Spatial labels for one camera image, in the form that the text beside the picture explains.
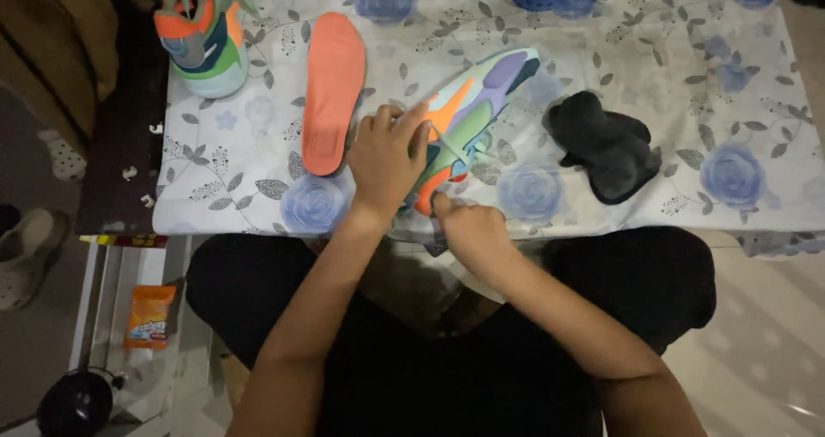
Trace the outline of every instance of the hand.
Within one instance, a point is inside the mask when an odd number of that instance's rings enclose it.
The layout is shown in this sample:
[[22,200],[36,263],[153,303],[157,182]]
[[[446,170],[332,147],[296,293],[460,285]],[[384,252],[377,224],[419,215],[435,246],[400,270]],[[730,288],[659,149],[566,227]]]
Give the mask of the hand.
[[375,116],[364,116],[346,161],[356,181],[353,210],[368,211],[386,226],[427,166],[431,121],[428,105],[405,113],[381,105]]
[[497,208],[453,203],[444,193],[435,193],[433,210],[447,237],[449,251],[468,269],[500,261],[518,252],[504,226],[504,215]]

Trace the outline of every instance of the orange snack packet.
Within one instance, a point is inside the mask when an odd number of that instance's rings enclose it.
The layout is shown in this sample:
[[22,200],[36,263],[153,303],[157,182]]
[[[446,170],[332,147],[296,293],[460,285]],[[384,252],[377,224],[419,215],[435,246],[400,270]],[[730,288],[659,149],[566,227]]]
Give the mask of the orange snack packet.
[[167,318],[175,286],[138,286],[132,290],[132,312],[123,341],[126,348],[166,348]]

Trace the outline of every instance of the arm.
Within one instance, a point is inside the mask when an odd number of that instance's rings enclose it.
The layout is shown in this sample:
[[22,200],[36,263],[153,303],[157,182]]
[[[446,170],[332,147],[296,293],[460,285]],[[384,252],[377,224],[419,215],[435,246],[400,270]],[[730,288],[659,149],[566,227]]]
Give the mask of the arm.
[[457,208],[443,194],[435,197],[435,210],[456,258],[550,333],[596,379],[610,434],[705,435],[664,361],[618,321],[521,255],[499,210]]
[[227,435],[315,431],[327,352],[364,268],[424,169],[426,112],[426,104],[406,114],[384,105],[361,122],[347,154],[356,182],[350,210],[266,337]]

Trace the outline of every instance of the person's left hand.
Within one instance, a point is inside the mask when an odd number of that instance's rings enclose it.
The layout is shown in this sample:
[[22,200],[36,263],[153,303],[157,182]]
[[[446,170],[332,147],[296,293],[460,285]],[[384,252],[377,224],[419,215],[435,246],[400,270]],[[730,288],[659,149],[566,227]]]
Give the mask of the person's left hand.
[[427,166],[431,121],[424,122],[428,105],[405,113],[381,105],[375,116],[364,116],[346,162],[356,181],[353,210],[366,210],[382,225],[392,219],[418,176]]

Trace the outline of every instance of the floral tablecloth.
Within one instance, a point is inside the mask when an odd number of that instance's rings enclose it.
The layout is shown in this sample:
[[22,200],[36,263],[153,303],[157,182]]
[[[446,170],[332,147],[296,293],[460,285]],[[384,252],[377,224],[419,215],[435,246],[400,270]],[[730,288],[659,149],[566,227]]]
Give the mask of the floral tablecloth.
[[[533,46],[538,74],[489,128],[489,155],[443,189],[499,207],[514,239],[674,225],[785,231],[809,250],[825,229],[825,165],[776,0],[569,0],[527,12],[506,0],[258,0],[245,22],[249,79],[204,100],[170,72],[154,212],[163,234],[321,235],[354,184],[307,174],[298,152],[315,19],[344,13],[366,46],[354,118],[428,98],[476,61]],[[541,126],[547,106],[589,89],[642,120],[661,174],[621,205],[593,196]],[[432,241],[431,219],[400,212],[389,235]]]

